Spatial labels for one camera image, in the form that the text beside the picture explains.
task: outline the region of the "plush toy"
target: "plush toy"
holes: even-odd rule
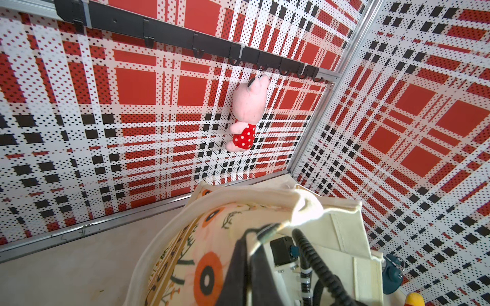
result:
[[[226,144],[229,152],[245,152],[252,147],[255,126],[266,110],[268,86],[269,78],[262,75],[240,84],[233,93],[232,112],[237,121],[230,126],[233,138]]]

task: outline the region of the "metal frame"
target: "metal frame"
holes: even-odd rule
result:
[[[359,54],[361,50],[361,45],[381,8],[382,2],[383,0],[372,0],[367,4],[362,14],[361,21],[354,30],[352,38],[347,44],[347,48],[345,49],[345,51],[342,53],[341,60],[339,62],[339,65],[337,66],[336,70],[338,71],[337,74],[339,76],[338,83],[343,83],[347,78],[348,72],[354,64],[353,60]],[[321,73],[322,69],[318,71],[318,76],[323,76]],[[323,115],[326,113],[328,107],[330,106],[330,103],[332,102],[332,97],[335,97],[337,91],[339,90],[339,86],[335,86],[336,83],[333,82],[336,81],[329,81],[325,92],[318,102],[318,106],[315,109],[315,112],[313,113],[310,121],[308,122],[308,125],[306,126],[303,136],[301,136],[301,139],[299,140],[298,146],[294,150],[291,160],[288,163],[287,169],[291,174],[293,174],[295,169],[298,167],[298,164],[301,161],[301,157],[305,153],[308,144],[313,139],[313,135],[315,134],[320,120],[323,118]]]
[[[53,0],[0,0],[0,6],[14,11],[62,20],[56,13]]]
[[[267,174],[261,177],[232,181],[219,186],[247,186],[260,183],[277,176],[288,174],[287,170]],[[159,213],[168,212],[187,204],[191,193],[158,201],[145,206],[133,208],[123,212],[85,221],[56,231],[35,235],[33,237],[10,242],[0,247],[0,263],[20,258],[54,246],[84,238],[93,234],[113,229],[115,227],[149,218]]]

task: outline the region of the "red polka dot dress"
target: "red polka dot dress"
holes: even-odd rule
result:
[[[248,150],[253,145],[255,139],[255,125],[249,124],[240,135],[233,135],[235,146]]]

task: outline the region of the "black cable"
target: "black cable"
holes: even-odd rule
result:
[[[318,280],[315,284],[315,288],[313,288],[313,306],[320,306],[323,288],[323,284],[320,282],[320,280]]]
[[[306,259],[303,256],[299,257],[299,266],[301,267],[301,274],[300,277],[302,279],[309,279],[310,283],[301,283],[301,292],[303,293],[310,293],[310,288],[311,288],[311,275],[312,272],[310,273],[303,273],[303,270],[310,269],[310,264],[306,261]],[[303,298],[303,306],[311,306],[311,298]]]
[[[293,239],[299,248],[301,257],[311,265],[319,280],[335,299],[339,306],[357,306],[356,302],[347,294],[342,283],[336,278],[325,265],[305,235],[299,230],[293,230]]]

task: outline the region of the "black square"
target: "black square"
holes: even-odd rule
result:
[[[412,223],[414,220],[410,217],[406,217],[405,219],[403,219],[403,221],[407,222],[408,224]]]
[[[48,200],[34,202],[34,204],[36,205],[37,208],[43,208],[49,206]]]
[[[434,250],[434,249],[433,249],[433,248],[432,248],[430,245],[428,245],[428,244],[424,245],[424,246],[422,247],[422,249],[424,249],[424,250],[425,250],[426,252],[428,252],[428,253],[430,253],[430,252],[432,252],[432,251]]]
[[[461,225],[459,225],[459,224],[455,224],[455,225],[451,226],[450,229],[452,229],[457,234],[464,231],[464,228],[462,228]]]
[[[68,202],[68,197],[65,195],[54,198],[57,204]]]
[[[32,173],[32,170],[29,165],[15,166],[13,168],[15,173],[17,173],[17,175]]]
[[[395,21],[393,22],[392,26],[400,26],[400,23],[402,22],[403,18],[396,17]]]
[[[87,139],[96,139],[96,138],[98,138],[98,132],[97,132],[97,130],[85,130],[85,135],[87,136]]]
[[[473,235],[473,234],[468,234],[468,235],[466,235],[466,236],[465,236],[465,239],[466,239],[466,240],[467,240],[469,243],[471,243],[471,244],[473,244],[473,243],[475,243],[475,242],[479,241],[479,239],[478,239],[477,237],[475,237],[475,235]]]
[[[109,160],[110,160],[111,162],[118,161],[118,160],[119,160],[119,153],[116,153],[116,154],[109,154]]]
[[[61,117],[61,115],[54,115],[54,117],[56,118],[56,123],[58,123],[58,125],[61,125],[61,126],[65,125],[63,123],[63,118]]]
[[[46,183],[55,183],[60,181],[58,174],[45,175],[44,179],[46,180]]]
[[[41,133],[22,133],[27,143],[40,143],[44,142],[41,137]]]
[[[14,117],[20,127],[37,126],[33,115],[17,115]]]
[[[43,218],[47,218],[47,217],[51,217],[51,216],[54,216],[54,213],[52,210],[41,212],[41,217],[43,217]]]
[[[105,167],[99,167],[99,168],[94,168],[95,174],[104,174],[105,173]]]
[[[488,234],[490,234],[490,230],[485,226],[480,226],[478,229],[476,229],[476,232],[482,235],[483,237],[486,237],[488,236]]]
[[[420,187],[418,190],[417,190],[418,193],[420,193],[421,195],[424,195],[428,192],[427,189],[425,189],[424,187]]]
[[[436,300],[438,300],[439,303],[441,303],[443,305],[449,303],[443,296],[439,296],[438,298],[436,298]]]
[[[61,131],[61,138],[63,138],[63,141],[68,141],[70,140],[68,138],[68,133],[66,131]]]
[[[446,28],[447,24],[438,24],[432,33],[442,34],[442,31]]]
[[[14,138],[14,134],[2,134],[0,135],[0,145],[14,145],[17,141]]]
[[[446,255],[448,255],[449,257],[453,257],[454,255],[456,255],[456,252],[454,252],[451,248],[445,248],[443,252],[446,253]]]
[[[403,55],[403,57],[404,58],[410,58],[410,56],[412,56],[413,53],[414,53],[413,50],[408,49],[405,51],[405,54]]]
[[[431,26],[432,26],[432,23],[426,21],[420,30],[422,32],[427,32]]]
[[[102,115],[102,123],[104,123],[104,124],[114,123],[114,115],[113,114]]]
[[[413,277],[417,277],[418,276],[418,273],[415,270],[410,270],[408,273],[410,275],[412,275]]]
[[[401,71],[401,70],[403,69],[403,67],[404,67],[404,66],[405,66],[405,63],[398,62],[398,65],[396,65],[395,69],[396,69],[396,70],[400,70],[400,71]]]
[[[485,284],[485,286],[490,285],[490,278],[486,275],[478,278],[478,280],[481,281],[483,284]]]
[[[413,256],[411,256],[411,255],[407,257],[407,260],[408,260],[410,263],[414,263],[414,262],[416,262],[415,258],[414,258]]]
[[[454,292],[452,291],[449,291],[448,293],[446,293],[446,295],[453,301],[459,299],[459,297],[456,294],[454,294]]]
[[[429,201],[431,201],[432,203],[437,203],[437,201],[439,201],[441,198],[439,198],[438,196],[436,196],[435,194],[431,195],[429,197]]]
[[[111,171],[112,172],[121,171],[121,165],[111,165]]]
[[[414,194],[413,194],[413,195],[410,197],[410,199],[409,199],[409,200],[415,203],[416,201],[418,201],[418,199],[419,199],[419,197],[417,197],[416,195],[414,195]]]
[[[34,177],[30,178],[30,179],[23,179],[21,181],[22,181],[22,184],[24,185],[24,187],[31,187],[31,186],[39,185],[39,183],[37,182],[37,179]]]
[[[446,260],[446,258],[444,258],[444,256],[442,256],[440,253],[437,253],[436,255],[434,255],[434,258],[438,261],[438,262],[443,262],[444,260]]]
[[[103,163],[104,162],[104,158],[102,157],[102,155],[92,156],[92,162],[94,164],[100,164],[100,163]]]
[[[437,247],[440,247],[440,246],[442,245],[442,241],[440,241],[440,240],[439,240],[439,239],[437,239],[437,238],[432,239],[432,241],[431,241],[431,242],[432,242],[432,244],[434,244],[434,245],[435,245],[435,246],[437,246]]]
[[[94,115],[81,115],[83,124],[95,124]]]
[[[473,291],[476,291],[476,290],[481,289],[480,285],[479,285],[479,284],[477,284],[477,283],[475,283],[475,282],[469,282],[469,283],[467,283],[466,285],[467,285],[468,287],[470,287],[470,288],[471,288],[471,290],[473,290]]]
[[[383,24],[389,25],[391,20],[392,20],[392,18],[390,16],[386,16],[385,19],[383,20]]]
[[[430,205],[423,202],[422,204],[419,205],[419,207],[426,211],[430,208]]]
[[[425,56],[425,53],[424,52],[419,52],[417,53],[417,55],[415,56],[415,59],[416,61],[418,62],[421,62],[423,59],[424,59],[424,56]]]
[[[458,11],[457,8],[451,7],[449,8],[446,13],[444,14],[443,18],[453,18],[454,14]]]
[[[116,136],[116,129],[104,129],[106,138],[111,138]]]
[[[475,220],[471,219],[470,217],[466,216],[463,218],[463,220],[461,220],[461,222],[465,223],[466,225],[468,226],[472,226],[473,224],[476,223]]]
[[[60,211],[61,211],[61,212],[69,212],[69,211],[71,211],[71,210],[72,210],[71,205],[65,205],[65,206],[61,206],[61,207],[60,207]]]

